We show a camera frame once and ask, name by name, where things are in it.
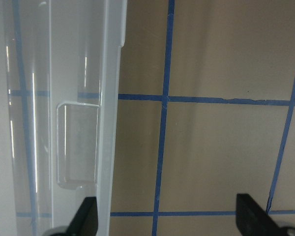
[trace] grid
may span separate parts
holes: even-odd
[[[27,109],[27,97],[33,95],[31,90],[26,89],[24,65],[22,59],[22,40],[21,40],[21,26],[19,18],[19,6],[18,1],[13,1],[13,14],[15,23],[15,37],[16,37],[16,50],[18,59],[18,69],[20,78],[20,90],[10,90],[8,96],[19,96],[22,101],[22,114],[23,114],[23,126],[26,144],[26,156],[28,166],[33,166],[32,157],[30,153],[30,141],[29,141],[29,121],[28,121],[28,109]],[[281,139],[280,148],[278,151],[277,161],[275,165],[275,171],[269,190],[269,199],[266,206],[266,211],[269,214],[295,214],[295,210],[278,210],[271,211],[271,202],[275,194],[275,188],[277,185],[278,176],[280,173],[280,167],[284,154],[284,147],[286,145],[287,136],[289,133],[291,120],[293,116],[293,110],[295,106],[295,78],[293,84],[293,90],[290,100],[251,100],[251,99],[223,99],[215,97],[188,97],[188,96],[169,96],[170,85],[170,70],[171,70],[171,52],[172,52],[172,39],[173,39],[173,26],[174,26],[174,9],[175,0],[169,0],[168,2],[168,17],[167,17],[167,36],[166,36],[166,51],[165,51],[165,67],[164,67],[164,81],[162,95],[144,95],[144,94],[119,94],[119,100],[142,100],[142,101],[160,101],[162,102],[161,118],[160,118],[160,131],[159,131],[159,149],[157,160],[157,172],[155,183],[155,196],[154,196],[154,209],[151,212],[111,212],[111,216],[150,216],[153,217],[152,222],[152,235],[157,235],[157,223],[159,216],[214,216],[214,215],[235,215],[234,211],[172,211],[161,212],[159,211],[159,197],[161,194],[161,180],[163,169],[163,156],[164,145],[166,136],[166,120],[167,120],[167,106],[169,102],[188,102],[188,103],[212,103],[212,104],[241,104],[241,105],[271,105],[271,106],[286,106],[288,107],[288,113],[285,121],[284,131]],[[36,96],[49,96],[48,91],[36,91]],[[98,94],[95,93],[79,93],[79,97],[82,98],[97,98]],[[32,212],[18,212],[17,217],[31,217],[33,220],[33,234],[36,235],[37,226],[35,224],[37,217],[50,218],[51,214],[41,213],[37,214],[35,190],[34,190],[34,177],[33,172],[29,168],[29,189],[31,199]]]

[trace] metal screw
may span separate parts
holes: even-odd
[[[295,236],[295,229],[287,229],[287,234],[289,236]]]

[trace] vertical blue tape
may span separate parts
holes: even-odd
[[[157,235],[159,199],[160,199],[160,193],[161,193],[161,181],[162,181],[164,146],[165,146],[167,105],[169,102],[168,93],[169,93],[169,81],[170,81],[170,72],[171,72],[174,9],[175,9],[175,0],[169,0],[168,15],[167,15],[164,82],[163,82],[163,94],[162,94],[162,112],[161,112],[161,124],[160,124],[160,134],[159,134],[159,143],[158,143],[158,159],[157,159],[157,171],[156,171],[156,183],[155,183],[152,236]]]
[[[273,174],[273,180],[272,180],[272,184],[271,184],[271,188],[270,188],[269,198],[268,198],[267,205],[266,205],[266,212],[267,213],[269,213],[269,211],[271,209],[272,199],[273,199],[273,196],[275,193],[275,188],[277,185],[277,180],[279,177],[281,163],[282,163],[282,159],[283,159],[284,148],[286,145],[286,140],[287,140],[287,136],[289,133],[291,120],[292,120],[292,116],[293,116],[294,105],[295,105],[295,77],[294,77],[292,95],[291,95],[290,104],[289,104],[289,110],[288,110],[288,113],[286,116],[281,145],[280,145],[280,149],[279,149],[279,153],[278,153],[278,157],[277,157],[277,161],[276,161],[276,165],[275,165],[275,170],[274,170],[274,174]]]
[[[37,213],[36,213],[36,195],[35,195],[35,178],[34,178],[34,168],[32,161],[32,154],[30,149],[30,124],[29,124],[29,111],[28,111],[28,101],[27,101],[27,90],[26,90],[26,80],[22,56],[22,35],[21,35],[21,22],[19,14],[19,1],[12,0],[13,6],[13,17],[14,17],[14,34],[16,41],[16,56],[19,71],[19,81],[21,88],[21,102],[22,102],[22,118],[23,118],[23,129],[24,129],[24,139],[25,139],[25,150],[26,150],[26,160],[28,166],[29,175],[29,196],[30,196],[30,207],[31,207],[31,218],[32,218],[32,233],[33,236],[37,235]]]

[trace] black object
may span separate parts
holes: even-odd
[[[295,236],[295,228],[278,227],[249,194],[237,194],[236,225],[243,236]]]
[[[83,200],[73,220],[63,233],[53,233],[50,236],[95,236],[98,229],[96,197]]]

